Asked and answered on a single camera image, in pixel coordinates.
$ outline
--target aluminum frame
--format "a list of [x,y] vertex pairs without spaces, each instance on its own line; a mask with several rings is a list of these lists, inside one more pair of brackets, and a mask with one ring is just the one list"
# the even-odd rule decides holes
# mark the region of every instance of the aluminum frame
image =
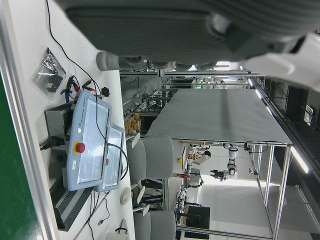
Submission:
[[286,192],[287,178],[288,178],[288,172],[289,172],[289,166],[290,166],[290,155],[291,155],[291,149],[289,146],[287,146],[285,149],[285,155],[284,155],[284,162],[283,162],[283,168],[282,168],[282,181],[279,189],[279,200],[278,200],[277,213],[275,218],[272,240],[277,240],[279,235],[281,214],[282,214],[282,210],[285,203],[285,192]]
[[[121,71],[121,77],[125,76],[159,76],[156,71],[147,72],[134,72],[134,71]],[[265,77],[265,74],[250,73],[248,71],[169,71],[164,72],[159,77],[214,77],[214,76],[234,76],[234,77]]]
[[[259,145],[259,161],[261,162],[261,152],[262,152],[262,146],[268,146],[267,144],[260,144]],[[277,144],[271,145],[271,151],[269,156],[269,165],[268,165],[268,174],[267,174],[267,183],[266,183],[266,189],[265,193],[263,194],[261,184],[259,181],[259,175],[256,178],[258,188],[262,197],[262,201],[264,203],[264,208],[266,211],[266,216],[268,220],[268,228],[270,232],[270,237],[265,236],[257,236],[257,235],[250,235],[250,234],[242,234],[242,233],[234,233],[234,232],[227,232],[227,231],[217,231],[217,230],[211,230],[211,229],[203,229],[203,228],[195,228],[195,227],[187,227],[187,226],[181,226],[177,225],[176,229],[181,231],[187,231],[192,233],[202,233],[202,234],[210,234],[210,235],[216,235],[216,236],[224,236],[224,237],[233,237],[233,238],[240,238],[240,239],[252,239],[252,240],[277,240],[279,236],[279,229],[280,229],[280,222],[281,222],[281,215],[282,215],[282,209],[285,202],[285,191],[286,191],[286,184],[287,184],[287,177],[289,172],[289,166],[290,166],[290,155],[291,155],[291,144],[286,145],[279,145],[280,147],[285,147],[285,156],[284,156],[284,162],[283,162],[283,169],[282,169],[282,180],[281,185],[279,188],[279,199],[278,199],[278,205],[277,205],[277,214],[275,219],[275,225],[272,228],[271,223],[271,216],[268,209],[268,197],[269,197],[269,188],[270,188],[270,181],[271,181],[271,174],[272,174],[272,164],[274,160],[274,147],[277,146]]]
[[268,173],[266,176],[265,193],[264,193],[264,206],[265,207],[268,206],[268,197],[269,197],[269,188],[270,188],[271,173],[272,173],[272,164],[274,161],[274,152],[275,152],[275,147],[271,146],[270,156],[269,156]]
[[41,167],[37,161],[34,161],[38,158],[40,149],[33,144],[33,132],[29,128],[30,120],[22,97],[23,91],[19,78],[21,71],[19,71],[19,66],[16,66],[17,47],[12,35],[13,26],[10,17],[9,3],[5,0],[0,1],[0,71],[2,82],[42,237],[44,240],[55,240],[57,239],[57,232],[55,232],[58,230],[57,223],[54,215],[48,211],[48,209],[52,209],[53,214],[52,203],[47,201],[50,199],[50,195],[44,197],[44,194],[49,194],[49,189],[47,184],[43,184]]

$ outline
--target glass panel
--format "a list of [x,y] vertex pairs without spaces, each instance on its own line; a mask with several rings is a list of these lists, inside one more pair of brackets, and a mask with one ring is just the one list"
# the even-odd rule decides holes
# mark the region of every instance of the glass panel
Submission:
[[96,102],[90,99],[87,100],[83,128],[83,143],[85,144],[85,150],[81,154],[78,183],[99,180],[101,178],[105,139],[99,132],[97,123],[102,134],[106,136],[108,111],[108,108],[98,104],[97,112]]

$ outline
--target black cable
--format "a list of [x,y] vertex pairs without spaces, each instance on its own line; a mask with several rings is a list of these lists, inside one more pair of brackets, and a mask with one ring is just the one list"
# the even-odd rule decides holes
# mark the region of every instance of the black cable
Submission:
[[[52,39],[61,47],[64,55],[66,56],[66,58],[68,60],[70,60],[72,63],[74,63],[76,66],[78,66],[78,68],[80,68],[89,78],[91,81],[93,81],[93,84],[94,84],[94,90],[95,90],[95,102],[96,102],[96,115],[95,115],[95,122],[96,122],[96,126],[101,134],[101,136],[103,137],[104,139],[104,142],[107,146],[109,146],[107,140],[106,140],[106,137],[102,134],[100,128],[99,128],[99,125],[98,125],[98,96],[97,96],[97,88],[99,89],[99,92],[100,92],[100,95],[101,95],[101,90],[97,84],[97,82],[90,76],[90,74],[84,70],[79,64],[77,64],[75,61],[73,61],[66,53],[65,49],[63,48],[63,46],[56,40],[56,38],[54,37],[53,33],[52,33],[52,30],[51,30],[51,15],[50,15],[50,9],[49,9],[49,3],[48,3],[48,0],[46,0],[46,6],[47,6],[47,10],[48,10],[48,22],[49,22],[49,31],[50,31],[50,35],[52,37]],[[125,159],[126,159],[126,163],[127,163],[127,168],[126,168],[126,171],[125,171],[125,174],[124,176],[121,178],[121,180],[126,176],[127,172],[128,172],[128,168],[129,168],[129,165],[128,165],[128,157],[126,155],[126,153],[122,150],[122,148],[120,148],[119,146],[117,145],[114,145],[116,146],[117,148],[119,148],[121,150],[121,152],[124,154],[125,156]]]
[[268,142],[267,141],[264,141],[265,143],[266,143],[266,149],[265,150],[263,150],[263,151],[249,151],[249,154],[262,154],[262,153],[264,153],[265,151],[267,151],[268,150],[268,148],[269,148],[269,144],[268,144]]
[[124,157],[125,157],[125,160],[126,160],[126,169],[125,169],[124,175],[120,178],[120,180],[122,180],[122,179],[124,179],[124,177],[125,177],[125,176],[127,175],[127,173],[128,173],[128,168],[129,168],[128,157],[127,157],[125,151],[124,151],[121,147],[119,147],[118,145],[115,145],[115,144],[112,144],[112,143],[108,143],[108,146],[112,146],[112,147],[115,147],[115,148],[119,149],[119,150],[122,152],[122,154],[124,155]]
[[137,86],[137,88],[136,88],[136,93],[137,93],[138,90],[139,90],[139,84],[140,84],[140,77],[138,76],[138,86]]
[[79,81],[78,81],[78,79],[76,78],[76,76],[75,76],[75,75],[73,75],[73,78],[76,80],[76,84],[78,84],[78,86],[79,86],[79,88],[80,88]]
[[120,77],[120,80],[122,82],[124,82],[125,84],[133,84],[138,78],[139,78],[139,76],[137,76],[133,81],[130,81],[130,82],[127,82],[127,81],[123,80],[121,77]]
[[78,63],[76,63],[75,61],[73,61],[66,53],[64,47],[60,44],[60,42],[58,42],[58,40],[54,37],[53,33],[52,33],[52,30],[51,30],[51,15],[50,15],[50,9],[49,9],[49,3],[48,3],[48,0],[45,0],[46,1],[46,7],[47,7],[47,10],[48,10],[48,22],[49,22],[49,31],[50,31],[50,35],[52,37],[52,39],[56,42],[56,44],[58,44],[60,46],[60,48],[62,49],[65,57],[71,61],[72,63],[74,63],[78,68],[80,68],[89,78],[90,80],[94,81],[94,79],[90,76],[90,74],[84,70]]
[[108,213],[108,217],[104,218],[104,219],[101,219],[99,222],[98,222],[98,225],[101,225],[104,223],[105,220],[107,220],[108,218],[110,218],[110,212],[109,212],[109,209],[108,209],[108,200],[106,199],[106,196],[104,198],[102,198],[102,200],[105,200],[105,208],[107,210],[107,213]]

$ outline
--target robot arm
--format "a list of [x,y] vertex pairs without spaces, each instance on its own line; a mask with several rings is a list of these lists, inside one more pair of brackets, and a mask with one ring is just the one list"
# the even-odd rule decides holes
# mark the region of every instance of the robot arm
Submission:
[[238,178],[238,172],[237,172],[237,166],[235,163],[235,158],[238,156],[238,146],[236,144],[223,144],[223,147],[225,149],[229,150],[229,162],[227,164],[227,170],[218,171],[218,170],[211,170],[213,174],[211,174],[212,177],[215,179],[220,179],[222,182],[226,179],[237,179]]

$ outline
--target desk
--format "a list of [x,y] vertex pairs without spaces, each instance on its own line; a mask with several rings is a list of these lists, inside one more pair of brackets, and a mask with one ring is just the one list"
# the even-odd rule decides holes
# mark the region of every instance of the desk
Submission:
[[[75,62],[86,69],[99,86],[110,89],[110,97],[106,99],[112,105],[111,122],[124,126],[119,71],[101,72],[95,62],[98,50],[70,23],[58,6],[49,0],[52,32],[62,44],[65,51]],[[42,230],[37,239],[51,240],[89,240],[89,227],[82,226],[90,211],[90,198],[77,216],[69,232],[58,231],[52,208],[49,188],[61,177],[59,163],[51,158],[50,150],[40,152],[39,143],[48,138],[44,110],[64,103],[64,96],[57,95],[49,100],[33,83],[38,67],[44,59],[47,47],[64,67],[67,77],[75,74],[82,85],[88,77],[66,59],[60,47],[53,41],[48,29],[48,13],[46,2],[3,0],[1,2],[1,24],[5,23],[3,36],[8,37],[3,43],[8,50],[7,64],[13,70],[7,70],[5,63],[1,71],[9,76],[4,79],[8,93],[9,105],[16,134],[20,144],[21,155],[30,186],[35,212]],[[108,232],[119,227],[125,218],[130,239],[135,239],[132,206],[120,205],[120,194],[130,186],[129,173],[121,181],[119,189],[113,190],[106,197],[110,218],[98,226],[102,217],[107,217],[106,201],[100,194],[96,213],[90,223],[95,240],[104,240]]]

